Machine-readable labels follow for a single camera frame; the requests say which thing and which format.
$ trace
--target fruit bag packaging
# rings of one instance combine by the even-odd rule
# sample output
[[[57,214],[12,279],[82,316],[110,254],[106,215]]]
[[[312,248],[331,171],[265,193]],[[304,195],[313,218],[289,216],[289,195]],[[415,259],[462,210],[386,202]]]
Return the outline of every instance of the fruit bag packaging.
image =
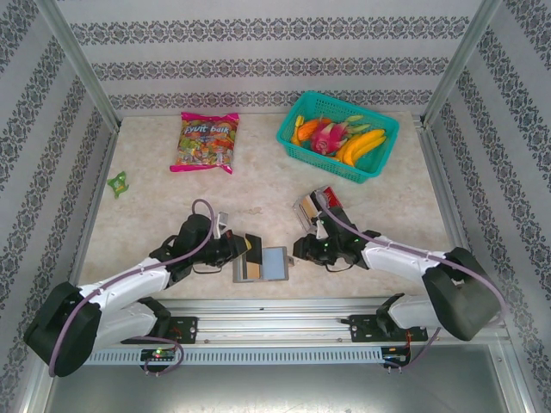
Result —
[[[172,172],[221,167],[232,173],[233,146],[239,115],[202,116],[182,112],[182,131]]]

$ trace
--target teal plastic basket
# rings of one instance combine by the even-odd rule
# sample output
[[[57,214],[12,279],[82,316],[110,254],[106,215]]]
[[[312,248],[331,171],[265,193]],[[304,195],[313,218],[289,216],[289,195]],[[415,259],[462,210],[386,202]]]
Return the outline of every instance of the teal plastic basket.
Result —
[[[309,142],[306,142],[304,147],[299,147],[291,143],[291,138],[294,133],[294,123],[299,115],[304,116],[306,120],[316,119],[323,115],[336,122],[343,122],[353,114],[362,114],[363,118],[357,122],[352,122],[351,125],[369,123],[371,127],[366,129],[365,132],[371,129],[384,129],[387,131],[387,140],[385,140],[381,146],[361,157],[356,163],[356,167],[348,166],[339,161],[319,155],[314,151],[310,151]],[[280,127],[277,133],[277,140],[285,147],[290,157],[317,166],[322,170],[327,170],[343,178],[350,179],[353,182],[363,183],[369,178],[378,176],[381,173],[394,147],[394,142],[396,142],[396,138],[398,137],[398,130],[399,123],[388,116],[377,114],[376,112],[360,108],[347,102],[339,101],[338,99],[322,95],[321,93],[306,92],[291,108],[291,112],[289,112],[283,121],[282,127]]]

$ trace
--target gray metal floor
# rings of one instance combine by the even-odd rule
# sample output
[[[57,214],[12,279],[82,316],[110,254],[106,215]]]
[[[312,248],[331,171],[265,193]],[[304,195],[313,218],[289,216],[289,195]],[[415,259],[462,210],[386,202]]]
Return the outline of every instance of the gray metal floor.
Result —
[[[47,412],[506,412],[486,346],[435,346],[410,372],[378,365],[82,367],[56,379]]]

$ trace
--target patterned wallpaper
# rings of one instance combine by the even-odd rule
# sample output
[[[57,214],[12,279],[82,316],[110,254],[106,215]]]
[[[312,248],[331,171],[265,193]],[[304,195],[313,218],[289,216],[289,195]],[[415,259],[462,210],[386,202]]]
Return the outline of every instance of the patterned wallpaper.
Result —
[[[0,5],[0,412],[24,388],[22,336],[71,274],[111,132],[29,0]]]
[[[537,411],[551,411],[550,0],[504,2],[432,125],[471,249],[493,268]]]
[[[309,89],[423,113],[480,0],[65,0],[119,116],[284,112]]]

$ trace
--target green candy wrapper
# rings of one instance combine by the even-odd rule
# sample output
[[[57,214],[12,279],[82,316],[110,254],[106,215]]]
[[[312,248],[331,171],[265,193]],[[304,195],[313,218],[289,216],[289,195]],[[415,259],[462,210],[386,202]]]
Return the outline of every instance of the green candy wrapper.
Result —
[[[107,184],[115,192],[115,199],[119,198],[119,195],[123,192],[126,192],[130,185],[126,185],[125,180],[127,179],[127,173],[123,170],[119,175],[113,179],[109,179]]]

